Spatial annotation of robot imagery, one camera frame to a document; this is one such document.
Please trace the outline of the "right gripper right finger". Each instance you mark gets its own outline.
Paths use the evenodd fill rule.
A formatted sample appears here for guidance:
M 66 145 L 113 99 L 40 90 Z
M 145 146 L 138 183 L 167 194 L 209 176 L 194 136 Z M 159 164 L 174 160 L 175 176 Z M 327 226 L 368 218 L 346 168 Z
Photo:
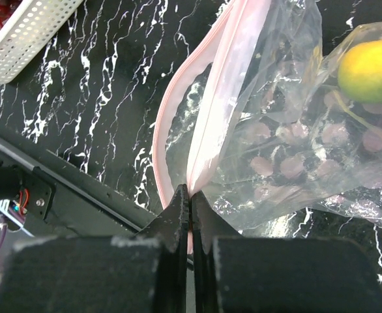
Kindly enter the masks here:
M 353 241 L 243 237 L 202 192 L 190 219 L 198 312 L 382 312 L 377 275 Z

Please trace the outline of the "clear zip top bag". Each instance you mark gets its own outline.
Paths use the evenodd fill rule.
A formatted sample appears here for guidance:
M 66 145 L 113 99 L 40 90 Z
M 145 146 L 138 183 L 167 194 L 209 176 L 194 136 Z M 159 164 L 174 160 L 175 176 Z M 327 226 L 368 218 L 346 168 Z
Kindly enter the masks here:
M 382 22 L 323 55 L 315 1 L 230 1 L 169 82 L 153 134 L 167 207 L 203 192 L 237 230 L 305 207 L 382 227 L 382 103 L 347 97 L 338 68 Z

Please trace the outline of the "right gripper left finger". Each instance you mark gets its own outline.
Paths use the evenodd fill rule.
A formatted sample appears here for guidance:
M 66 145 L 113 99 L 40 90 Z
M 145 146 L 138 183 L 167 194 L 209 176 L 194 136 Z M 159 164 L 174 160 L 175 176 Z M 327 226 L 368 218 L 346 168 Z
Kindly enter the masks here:
M 184 312 L 188 226 L 179 185 L 134 237 L 18 243 L 0 272 L 0 312 Z

